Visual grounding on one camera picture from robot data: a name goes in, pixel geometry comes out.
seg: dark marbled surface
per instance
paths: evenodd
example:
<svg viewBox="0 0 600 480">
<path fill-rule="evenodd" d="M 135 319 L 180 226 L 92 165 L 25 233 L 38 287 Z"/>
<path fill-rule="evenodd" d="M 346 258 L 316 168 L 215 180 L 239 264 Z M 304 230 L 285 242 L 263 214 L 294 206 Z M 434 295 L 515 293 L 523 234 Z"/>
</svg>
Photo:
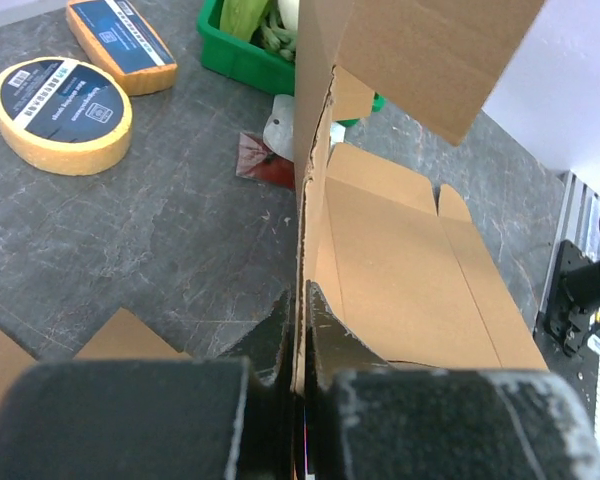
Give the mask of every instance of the dark marbled surface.
<svg viewBox="0 0 600 480">
<path fill-rule="evenodd" d="M 135 3 L 180 71 L 172 90 L 133 99 L 119 165 L 50 175 L 0 137 L 0 327 L 38 358 L 71 357 L 120 306 L 175 348 L 213 356 L 295 280 L 293 193 L 234 176 L 238 132 L 262 130 L 271 98 L 201 67 L 201 0 Z M 43 55 L 86 59 L 63 12 L 0 29 L 0 71 Z M 485 116 L 458 149 L 393 106 L 347 138 L 465 196 L 531 324 L 560 182 Z"/>
<path fill-rule="evenodd" d="M 535 325 L 564 185 L 481 113 L 463 144 L 444 140 L 387 104 L 346 140 L 427 176 L 465 199 L 529 328 Z"/>
</svg>

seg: green plastic crate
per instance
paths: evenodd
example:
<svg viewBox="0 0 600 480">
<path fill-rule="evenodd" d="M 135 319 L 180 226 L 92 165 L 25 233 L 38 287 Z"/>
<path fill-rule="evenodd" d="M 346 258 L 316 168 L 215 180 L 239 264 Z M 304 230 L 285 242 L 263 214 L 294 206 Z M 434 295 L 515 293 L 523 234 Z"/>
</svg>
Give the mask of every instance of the green plastic crate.
<svg viewBox="0 0 600 480">
<path fill-rule="evenodd" d="M 271 95 L 295 93 L 295 65 L 283 58 L 239 40 L 218 29 L 224 0 L 205 0 L 198 16 L 198 32 L 204 40 L 202 66 L 250 85 Z M 373 111 L 384 106 L 385 100 L 376 94 Z M 343 120 L 345 127 L 358 119 Z"/>
</svg>

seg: cheese label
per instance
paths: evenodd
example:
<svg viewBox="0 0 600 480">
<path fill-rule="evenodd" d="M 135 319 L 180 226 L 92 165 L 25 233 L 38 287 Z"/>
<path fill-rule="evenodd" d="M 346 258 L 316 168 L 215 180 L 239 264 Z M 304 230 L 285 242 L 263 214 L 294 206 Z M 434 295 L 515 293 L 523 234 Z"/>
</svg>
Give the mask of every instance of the cheese label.
<svg viewBox="0 0 600 480">
<path fill-rule="evenodd" d="M 124 113 L 119 91 L 77 60 L 40 60 L 13 71 L 0 96 L 14 123 L 38 137 L 88 142 L 113 131 Z"/>
<path fill-rule="evenodd" d="M 175 63 L 129 2 L 92 0 L 71 8 L 124 73 Z"/>
</svg>

